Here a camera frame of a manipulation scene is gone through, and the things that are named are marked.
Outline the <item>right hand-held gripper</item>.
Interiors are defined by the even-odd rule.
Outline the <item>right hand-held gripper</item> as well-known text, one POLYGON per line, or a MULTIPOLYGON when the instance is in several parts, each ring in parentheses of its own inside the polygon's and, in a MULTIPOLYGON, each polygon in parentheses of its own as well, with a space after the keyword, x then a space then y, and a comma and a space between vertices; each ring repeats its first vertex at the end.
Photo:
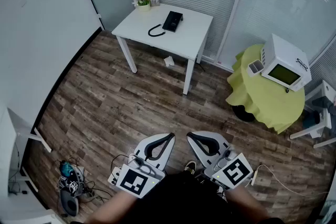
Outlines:
POLYGON ((253 173, 243 153, 235 151, 233 146, 228 147, 229 143, 219 133, 189 132, 187 141, 202 165, 208 166, 205 176, 223 189, 236 188, 253 173))

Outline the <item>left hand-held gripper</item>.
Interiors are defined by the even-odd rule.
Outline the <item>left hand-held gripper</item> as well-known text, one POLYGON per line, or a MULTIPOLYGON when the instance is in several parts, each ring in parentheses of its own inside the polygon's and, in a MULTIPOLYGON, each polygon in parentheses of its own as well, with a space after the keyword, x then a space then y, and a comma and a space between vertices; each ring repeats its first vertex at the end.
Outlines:
POLYGON ((157 134, 143 139, 136 147, 135 154, 129 156, 129 162, 116 170, 115 185, 136 198, 146 196, 165 177, 162 170, 174 144, 174 133, 157 134), (157 156, 153 156, 157 147, 161 147, 161 150, 157 156))

